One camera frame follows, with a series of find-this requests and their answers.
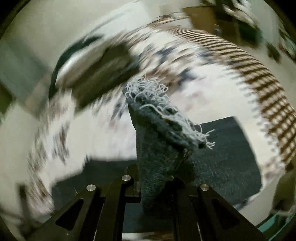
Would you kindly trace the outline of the dark blue denim pants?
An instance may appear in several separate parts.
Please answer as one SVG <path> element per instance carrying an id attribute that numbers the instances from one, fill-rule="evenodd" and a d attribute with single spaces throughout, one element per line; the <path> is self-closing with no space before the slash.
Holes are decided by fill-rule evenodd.
<path id="1" fill-rule="evenodd" d="M 88 184 L 110 184 L 134 164 L 142 199 L 127 205 L 125 233 L 168 230 L 171 195 L 181 195 L 186 185 L 208 184 L 241 208 L 260 192 L 262 182 L 254 153 L 236 119 L 227 117 L 192 128 L 207 132 L 214 147 L 189 142 L 177 122 L 163 118 L 142 96 L 131 102 L 121 95 L 110 118 L 106 113 L 76 117 L 66 144 L 70 162 L 83 161 L 84 167 L 52 188 L 55 208 Z"/>

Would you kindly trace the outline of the teal plastic crate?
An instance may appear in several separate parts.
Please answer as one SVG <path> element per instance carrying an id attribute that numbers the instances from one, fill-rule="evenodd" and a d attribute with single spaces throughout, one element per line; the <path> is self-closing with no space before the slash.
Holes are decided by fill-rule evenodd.
<path id="1" fill-rule="evenodd" d="M 268 240 L 295 240 L 295 212 L 291 216 L 270 214 L 256 227 Z"/>

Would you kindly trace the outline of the white floral bed blanket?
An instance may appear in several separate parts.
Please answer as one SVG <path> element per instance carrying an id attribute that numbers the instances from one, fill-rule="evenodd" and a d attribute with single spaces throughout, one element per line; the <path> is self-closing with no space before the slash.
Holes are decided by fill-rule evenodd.
<path id="1" fill-rule="evenodd" d="M 127 42 L 140 57 L 138 78 L 158 78 L 168 87 L 171 104 L 198 126 L 235 116 L 263 187 L 288 168 L 295 156 L 295 110 L 276 77 L 248 52 L 203 30 L 154 23 L 107 39 Z M 47 103 L 28 155 L 34 212 L 51 212 L 52 187 L 82 170 L 83 161 L 70 162 L 66 144 L 72 121 L 83 114 L 112 117 L 121 95 L 118 86 L 79 109 L 71 91 L 60 90 Z"/>

